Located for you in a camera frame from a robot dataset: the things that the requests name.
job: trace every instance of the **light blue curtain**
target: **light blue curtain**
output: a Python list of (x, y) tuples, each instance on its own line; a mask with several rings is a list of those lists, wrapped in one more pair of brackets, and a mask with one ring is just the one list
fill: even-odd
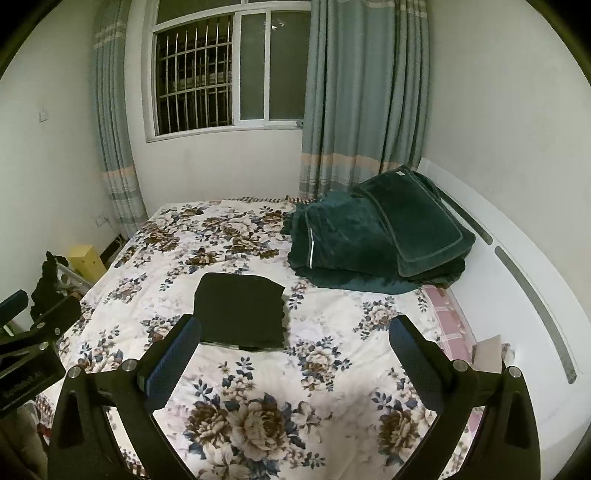
[(300, 196), (416, 168), (428, 73), (424, 0), (312, 0)]
[(131, 155), (125, 112), (125, 30), (131, 0), (103, 0), (95, 25), (93, 92), (101, 168), (121, 234), (130, 238), (147, 220)]

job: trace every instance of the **folded blanket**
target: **folded blanket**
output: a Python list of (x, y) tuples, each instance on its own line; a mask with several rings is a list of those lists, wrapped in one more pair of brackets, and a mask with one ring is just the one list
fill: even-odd
[(437, 187), (406, 166), (298, 205), (288, 261), (319, 287), (399, 294), (459, 278), (475, 241)]

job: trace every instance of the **floral bedspread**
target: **floral bedspread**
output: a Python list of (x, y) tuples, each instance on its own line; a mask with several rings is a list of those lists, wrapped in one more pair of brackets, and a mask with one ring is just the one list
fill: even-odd
[[(117, 368), (163, 338), (208, 271), (256, 274), (285, 286), (289, 346), (246, 353), (199, 345), (166, 408), (154, 413), (198, 479), (390, 480), (435, 418), (388, 343), (405, 313), (423, 335), (441, 328), (423, 290), (398, 296), (327, 290), (287, 264), (284, 202), (162, 207), (83, 300), (61, 339), (64, 366)], [(61, 382), (37, 400), (46, 435)], [(121, 419), (109, 412), (130, 468), (145, 474)], [(444, 476), (457, 471), (465, 431)]]

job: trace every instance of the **bed headboard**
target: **bed headboard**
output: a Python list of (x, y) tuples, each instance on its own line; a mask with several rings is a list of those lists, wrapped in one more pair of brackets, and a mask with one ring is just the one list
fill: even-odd
[(476, 340), (501, 334), (515, 351), (536, 416), (542, 478), (550, 480), (591, 423), (591, 323), (552, 263), (503, 213), (426, 158), (418, 171), (477, 234), (451, 291)]

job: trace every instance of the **light switch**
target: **light switch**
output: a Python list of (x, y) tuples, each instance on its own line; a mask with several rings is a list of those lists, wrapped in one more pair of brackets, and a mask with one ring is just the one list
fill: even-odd
[(49, 120), (49, 113), (47, 113), (45, 107), (41, 108), (41, 110), (37, 112), (37, 115), (39, 116), (39, 123)]

